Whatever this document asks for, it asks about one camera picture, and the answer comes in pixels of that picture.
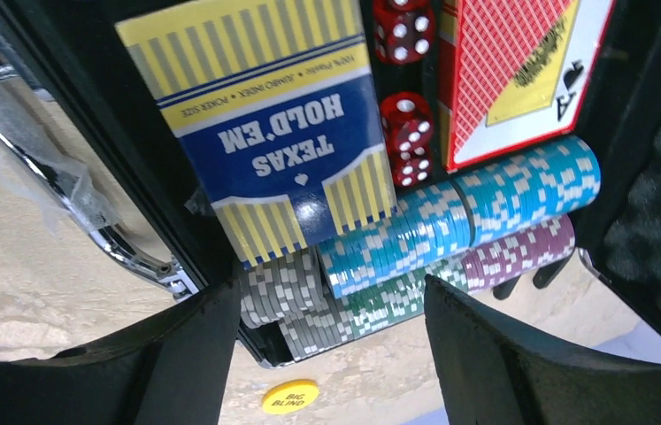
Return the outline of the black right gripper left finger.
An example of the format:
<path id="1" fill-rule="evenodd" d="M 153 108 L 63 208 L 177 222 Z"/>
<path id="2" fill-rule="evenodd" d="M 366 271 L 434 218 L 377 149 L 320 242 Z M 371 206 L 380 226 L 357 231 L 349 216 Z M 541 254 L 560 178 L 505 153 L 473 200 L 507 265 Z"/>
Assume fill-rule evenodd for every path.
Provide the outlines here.
<path id="1" fill-rule="evenodd" d="M 239 312 L 223 283 L 52 358 L 0 361 L 0 424 L 215 424 Z"/>

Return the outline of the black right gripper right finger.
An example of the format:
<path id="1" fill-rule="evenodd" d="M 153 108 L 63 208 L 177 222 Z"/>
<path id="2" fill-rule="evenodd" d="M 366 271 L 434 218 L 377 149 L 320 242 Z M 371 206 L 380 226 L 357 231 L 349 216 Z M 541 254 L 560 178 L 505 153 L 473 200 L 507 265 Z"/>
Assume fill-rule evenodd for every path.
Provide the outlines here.
<path id="1" fill-rule="evenodd" d="M 452 424 L 661 424 L 661 365 L 565 341 L 434 276 L 425 322 Z"/>

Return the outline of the yellow big blind button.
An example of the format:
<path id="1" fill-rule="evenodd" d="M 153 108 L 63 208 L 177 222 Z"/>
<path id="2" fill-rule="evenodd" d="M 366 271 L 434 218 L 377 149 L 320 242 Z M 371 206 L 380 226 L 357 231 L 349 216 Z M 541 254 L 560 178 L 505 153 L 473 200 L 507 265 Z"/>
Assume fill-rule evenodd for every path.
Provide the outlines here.
<path id="1" fill-rule="evenodd" d="M 265 413 L 283 415 L 304 409 L 319 395 L 319 386 L 312 380 L 297 379 L 271 388 L 262 398 Z"/>

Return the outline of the blue yellow card deck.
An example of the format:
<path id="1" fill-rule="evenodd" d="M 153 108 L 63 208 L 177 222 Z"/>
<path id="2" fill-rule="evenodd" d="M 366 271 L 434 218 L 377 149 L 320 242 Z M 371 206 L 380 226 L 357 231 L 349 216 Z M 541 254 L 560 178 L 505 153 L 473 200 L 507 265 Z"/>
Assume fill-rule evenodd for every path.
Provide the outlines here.
<path id="1" fill-rule="evenodd" d="M 245 268 L 396 205 L 356 1 L 188 1 L 116 24 Z"/>

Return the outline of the red card deck box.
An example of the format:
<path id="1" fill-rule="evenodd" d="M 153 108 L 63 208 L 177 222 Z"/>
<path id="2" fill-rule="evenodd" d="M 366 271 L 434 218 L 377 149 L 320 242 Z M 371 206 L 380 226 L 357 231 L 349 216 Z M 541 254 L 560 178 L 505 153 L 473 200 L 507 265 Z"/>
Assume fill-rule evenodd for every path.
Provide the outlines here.
<path id="1" fill-rule="evenodd" d="M 454 173 L 571 133 L 614 6 L 607 0 L 443 2 L 444 169 Z"/>

